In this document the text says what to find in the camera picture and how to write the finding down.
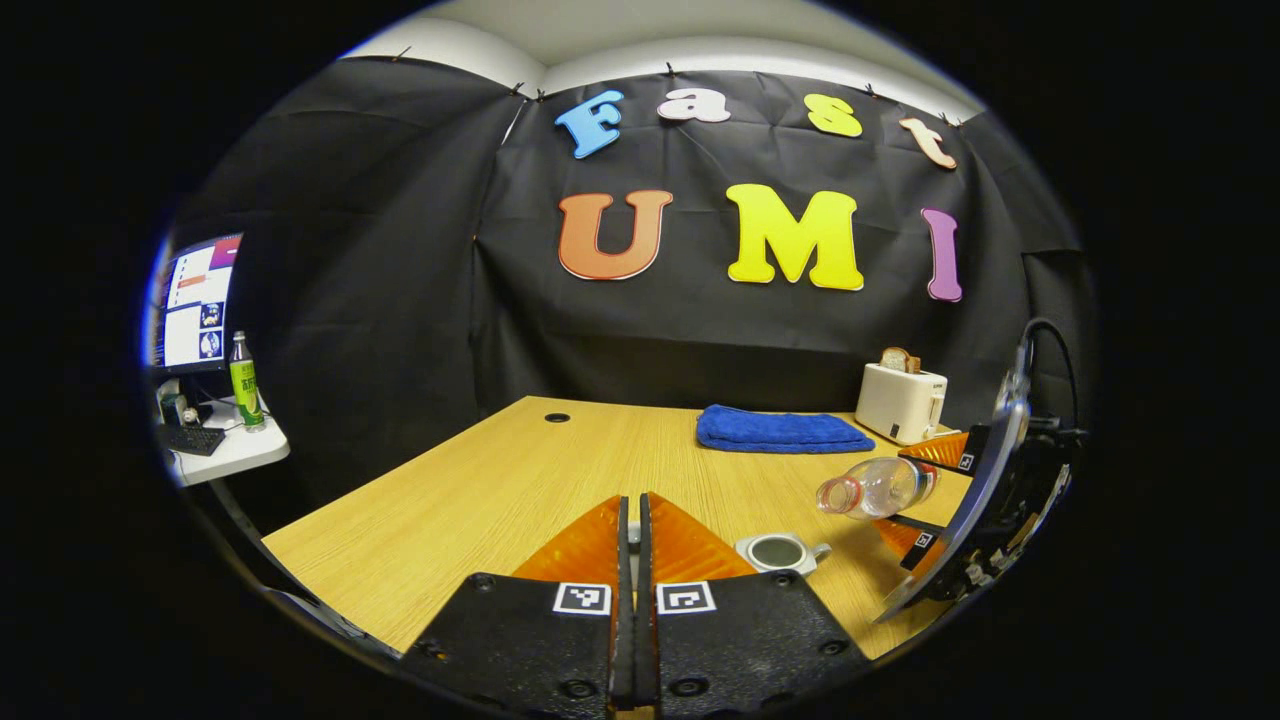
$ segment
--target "monitor screen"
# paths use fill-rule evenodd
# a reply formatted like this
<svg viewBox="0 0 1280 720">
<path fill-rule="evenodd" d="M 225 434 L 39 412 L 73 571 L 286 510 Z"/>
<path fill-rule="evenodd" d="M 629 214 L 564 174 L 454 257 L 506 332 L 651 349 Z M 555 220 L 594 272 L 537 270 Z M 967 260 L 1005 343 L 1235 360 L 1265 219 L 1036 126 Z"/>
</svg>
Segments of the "monitor screen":
<svg viewBox="0 0 1280 720">
<path fill-rule="evenodd" d="M 157 273 L 151 365 L 165 374 L 225 368 L 227 295 L 242 234 L 174 252 Z"/>
</svg>

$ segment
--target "blue towel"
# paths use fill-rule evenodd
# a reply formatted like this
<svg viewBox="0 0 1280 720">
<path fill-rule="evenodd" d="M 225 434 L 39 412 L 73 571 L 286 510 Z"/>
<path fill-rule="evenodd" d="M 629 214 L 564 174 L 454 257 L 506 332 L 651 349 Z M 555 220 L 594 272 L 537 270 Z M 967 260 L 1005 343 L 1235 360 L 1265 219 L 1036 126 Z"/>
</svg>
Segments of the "blue towel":
<svg viewBox="0 0 1280 720">
<path fill-rule="evenodd" d="M 861 452 L 876 441 L 835 415 L 767 415 L 712 405 L 698 416 L 698 442 L 735 452 Z"/>
</svg>

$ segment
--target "table surface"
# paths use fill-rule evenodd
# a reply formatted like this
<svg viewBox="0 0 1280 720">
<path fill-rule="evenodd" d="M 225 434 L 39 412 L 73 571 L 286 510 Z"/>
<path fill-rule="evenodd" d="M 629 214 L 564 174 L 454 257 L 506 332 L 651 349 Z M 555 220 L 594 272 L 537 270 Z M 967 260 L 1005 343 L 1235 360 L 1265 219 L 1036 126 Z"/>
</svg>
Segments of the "table surface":
<svg viewBox="0 0 1280 720">
<path fill-rule="evenodd" d="M 550 413 L 570 420 L 549 423 Z M 468 574 L 508 575 L 608 497 L 635 502 L 650 491 L 730 546 L 772 532 L 829 543 L 833 552 L 809 584 L 869 657 L 946 607 L 922 601 L 873 624 L 906 571 L 870 523 L 815 507 L 823 480 L 899 446 L 864 428 L 877 443 L 867 452 L 722 452 L 698 445 L 699 414 L 526 397 L 264 542 L 317 597 L 401 651 Z M 833 414 L 856 425 L 852 413 Z M 968 484 L 942 470 L 913 516 L 945 525 Z"/>
<path fill-rule="evenodd" d="M 268 462 L 275 462 L 289 455 L 289 441 L 284 437 L 280 424 L 270 415 L 266 416 L 262 430 L 251 433 L 244 429 L 239 411 L 234 406 L 234 397 L 224 397 L 220 402 L 204 402 L 214 409 L 212 415 L 204 421 L 206 428 L 227 429 L 227 437 L 214 448 L 214 454 L 192 455 L 178 452 L 178 465 L 174 475 L 183 487 L 197 483 L 207 483 L 218 478 L 225 478 L 234 473 L 242 473 L 251 468 L 259 468 Z"/>
</svg>

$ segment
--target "black backdrop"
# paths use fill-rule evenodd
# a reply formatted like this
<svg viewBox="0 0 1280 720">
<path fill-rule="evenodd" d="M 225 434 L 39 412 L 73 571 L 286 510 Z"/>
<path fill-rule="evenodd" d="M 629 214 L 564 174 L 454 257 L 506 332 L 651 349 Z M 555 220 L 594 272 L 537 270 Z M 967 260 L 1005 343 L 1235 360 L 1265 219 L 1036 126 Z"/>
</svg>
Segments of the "black backdrop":
<svg viewBox="0 0 1280 720">
<path fill-rule="evenodd" d="M 255 123 L 180 209 L 178 246 L 244 232 L 228 322 L 292 451 L 233 489 L 251 512 L 255 497 L 303 501 L 261 518 L 264 532 L 479 419 L 468 238 L 520 105 L 453 68 L 339 61 Z"/>
<path fill-rule="evenodd" d="M 663 120 L 671 90 L 728 97 L 721 123 Z M 617 90 L 621 137 L 582 160 L 554 119 Z M 804 97 L 846 100 L 856 138 L 819 132 Z M 938 168 L 897 122 L 919 118 L 959 163 Z M 852 196 L 856 292 L 739 283 L 739 209 L 724 191 L 772 187 L 796 218 L 810 196 Z M 599 246 L 631 238 L 623 197 L 666 190 L 657 260 L 625 281 L 582 281 L 557 260 L 561 199 L 605 192 Z M 923 208 L 951 214 L 959 302 L 925 293 L 932 274 Z M 991 416 L 996 388 L 1030 314 L 1060 323 L 1092 387 L 1096 313 L 1084 256 L 1043 179 L 1011 138 L 982 114 L 954 128 L 937 117 L 835 83 L 746 72 L 630 77 L 530 102 L 497 154 L 477 237 L 476 378 L 481 406 L 524 395 L 635 405 L 822 411 L 852 407 L 863 366 L 886 346 L 924 359 L 948 378 L 943 421 Z M 1042 409 L 1066 414 L 1070 392 L 1056 350 L 1042 356 Z"/>
<path fill-rule="evenodd" d="M 732 118 L 662 120 L 658 105 L 682 87 L 723 92 Z M 554 119 L 604 90 L 625 95 L 622 136 L 573 159 Z M 861 136 L 819 132 L 803 101 L 814 92 L 850 102 Z M 897 124 L 908 117 L 943 138 L 956 170 L 920 151 Z M 815 192 L 852 196 L 864 287 L 790 284 L 781 273 L 731 281 L 739 208 L 726 190 L 739 183 L 774 188 L 796 218 Z M 599 246 L 616 252 L 631 237 L 623 197 L 655 188 L 675 200 L 652 266 L 609 282 L 561 266 L 563 197 L 614 197 Z M 923 208 L 959 223 L 959 302 L 925 292 Z M 1062 327 L 1085 404 L 1093 386 L 1084 255 L 1000 124 L 984 113 L 956 128 L 823 81 L 690 72 L 526 101 L 434 63 L 342 60 L 255 123 L 175 225 L 179 246 L 244 232 L 229 323 L 247 331 L 292 446 L 285 461 L 232 479 L 264 532 L 525 395 L 847 409 L 863 365 L 893 345 L 948 378 L 943 423 L 968 427 L 989 418 L 1032 315 Z M 1041 352 L 1038 368 L 1033 401 L 1068 414 L 1059 351 Z"/>
</svg>

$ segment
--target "white cup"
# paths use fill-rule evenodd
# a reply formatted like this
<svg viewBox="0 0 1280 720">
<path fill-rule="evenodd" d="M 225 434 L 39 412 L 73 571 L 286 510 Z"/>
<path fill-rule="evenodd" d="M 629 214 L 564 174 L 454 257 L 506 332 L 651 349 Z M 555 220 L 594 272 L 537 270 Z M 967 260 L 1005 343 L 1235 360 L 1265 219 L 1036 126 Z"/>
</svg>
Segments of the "white cup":
<svg viewBox="0 0 1280 720">
<path fill-rule="evenodd" d="M 831 555 L 829 544 L 809 547 L 795 533 L 751 536 L 733 543 L 733 550 L 760 573 L 795 570 L 805 577 L 817 570 L 818 564 Z"/>
</svg>

